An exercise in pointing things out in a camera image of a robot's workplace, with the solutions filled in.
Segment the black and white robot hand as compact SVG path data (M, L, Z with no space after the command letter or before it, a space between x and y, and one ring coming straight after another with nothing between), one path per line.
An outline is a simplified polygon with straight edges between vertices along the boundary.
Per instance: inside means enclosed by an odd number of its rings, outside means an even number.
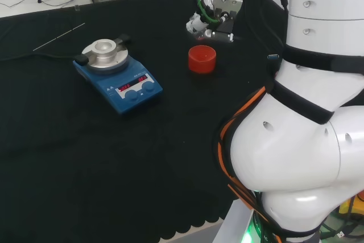
M233 27L243 0L200 0L186 29L196 39L234 41Z

